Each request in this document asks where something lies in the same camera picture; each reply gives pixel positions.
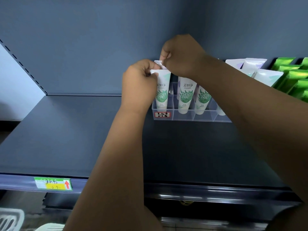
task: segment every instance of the red arrow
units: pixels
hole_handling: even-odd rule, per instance
[[[70,183],[68,181],[65,181],[64,183],[66,185],[66,188],[69,189],[70,188]]]

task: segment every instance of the clear plastic organizer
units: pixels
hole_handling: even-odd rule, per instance
[[[226,116],[218,115],[217,103],[211,98],[208,106],[204,110],[204,113],[199,115],[195,112],[195,99],[192,98],[190,107],[186,114],[181,114],[178,111],[179,101],[176,98],[177,83],[172,82],[169,86],[168,104],[167,110],[162,112],[157,109],[156,100],[152,103],[152,111],[154,120],[170,120],[170,121],[198,121],[198,122],[231,122]]]

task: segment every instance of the dark gray shelf surface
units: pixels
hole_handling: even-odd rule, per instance
[[[220,59],[306,57],[308,0],[0,0],[0,39],[48,94],[120,94],[121,76],[190,33]]]
[[[89,177],[120,102],[44,97],[0,145],[0,173]],[[154,121],[149,110],[143,154],[145,182],[285,186],[232,123]]]

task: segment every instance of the white wall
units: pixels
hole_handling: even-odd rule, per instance
[[[0,45],[0,120],[21,121],[45,96]]]

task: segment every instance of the forearm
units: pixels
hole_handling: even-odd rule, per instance
[[[307,201],[308,104],[215,58],[205,60],[198,73],[202,76],[196,76],[196,82],[212,95],[252,145],[262,150],[262,156],[284,182]]]
[[[143,212],[142,128],[145,114],[118,111],[67,230],[136,227]]]

